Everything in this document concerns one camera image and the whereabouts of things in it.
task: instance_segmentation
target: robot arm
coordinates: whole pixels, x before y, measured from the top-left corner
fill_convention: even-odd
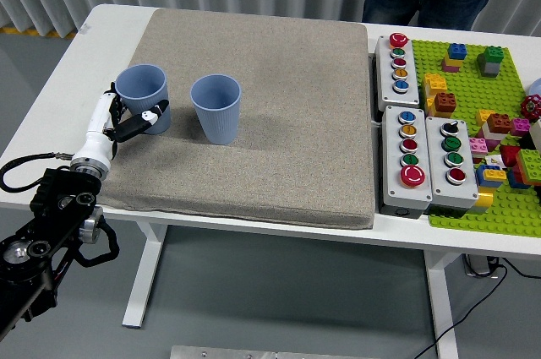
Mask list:
[[[42,178],[22,188],[11,188],[3,180],[5,173],[28,160],[66,154],[41,154],[13,160],[0,169],[0,188],[22,192],[39,184],[30,203],[34,219],[11,237],[0,242],[0,340],[20,318],[31,321],[57,305],[57,289],[75,260],[84,267],[114,260],[119,253],[114,230],[106,223],[96,197],[111,169],[117,143],[131,139],[151,127],[166,110],[161,101],[149,111],[119,122],[124,107],[114,85],[104,93],[90,119],[86,141],[67,166],[46,169]],[[86,259],[79,251],[83,243],[95,243],[103,230],[109,252]],[[65,248],[60,263],[52,267],[53,256]]]

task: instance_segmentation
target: table leg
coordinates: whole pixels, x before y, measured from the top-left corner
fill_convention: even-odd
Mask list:
[[[152,281],[160,260],[161,245],[163,245],[166,236],[167,225],[151,224],[143,221],[138,221],[137,225],[146,235],[146,244],[122,325],[138,329],[141,328],[145,317],[146,303],[149,299],[150,290],[152,290]]]
[[[449,291],[445,279],[445,267],[452,263],[460,253],[424,251],[424,264],[429,280],[430,303],[436,337],[453,324]],[[437,344],[440,359],[458,359],[455,331],[449,331]]]

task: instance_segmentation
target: red button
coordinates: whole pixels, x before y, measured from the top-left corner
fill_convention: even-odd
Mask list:
[[[414,154],[417,152],[417,142],[413,139],[406,138],[400,143],[400,150],[405,154]]]
[[[395,48],[402,48],[407,44],[407,37],[400,32],[395,32],[389,37],[389,43]]]
[[[393,69],[404,69],[406,67],[406,61],[401,58],[393,59],[391,62],[391,66]]]
[[[445,177],[450,184],[454,184],[455,186],[460,186],[466,181],[466,173],[464,173],[463,170],[458,169],[457,167],[454,167],[447,171]]]
[[[419,166],[405,165],[400,170],[400,178],[409,188],[415,188],[424,183],[424,172]]]

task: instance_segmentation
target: white table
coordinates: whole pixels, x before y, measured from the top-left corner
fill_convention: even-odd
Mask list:
[[[155,10],[106,4],[94,8],[0,158],[0,166],[23,155],[51,151],[74,153],[79,150],[100,94],[128,66]],[[539,77],[537,59],[541,57],[541,38],[378,24],[367,24],[366,27],[370,53],[374,52],[379,35],[397,31],[411,39],[506,46],[525,88]],[[10,172],[7,180],[11,186],[22,186],[41,177],[46,168],[62,164],[59,160],[34,161]],[[28,209],[34,193],[35,189],[15,194],[1,192],[0,207]],[[123,320],[123,325],[133,328],[140,327],[143,321],[169,225],[422,249],[437,335],[452,324],[444,268],[461,253],[507,258],[541,257],[541,239],[434,228],[426,217],[408,220],[376,214],[372,230],[352,231],[162,212],[143,213],[106,206],[104,211],[107,218],[136,221],[147,237]],[[438,348],[441,358],[458,358],[453,331],[440,341]]]

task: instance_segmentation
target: green lego baseplate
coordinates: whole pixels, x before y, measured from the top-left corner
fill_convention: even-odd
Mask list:
[[[441,70],[441,61],[449,42],[413,40],[412,44],[419,94],[424,95],[424,90],[420,88],[425,73],[439,73],[445,77],[447,90],[456,97],[456,110],[452,118],[467,123],[470,138],[480,129],[475,121],[478,110],[494,110],[507,114],[510,119],[522,117],[521,103],[526,95],[507,48],[502,48],[504,58],[498,77],[484,78],[478,71],[476,61],[486,46],[466,44],[467,56],[460,71],[448,73]],[[501,143],[518,145],[517,140],[517,137],[507,135]],[[494,153],[498,153],[498,148],[491,152]],[[430,215],[429,222],[440,228],[541,237],[541,205],[533,188],[518,190],[510,188],[508,181],[505,181],[494,194],[492,206],[483,214],[466,213],[460,219]]]

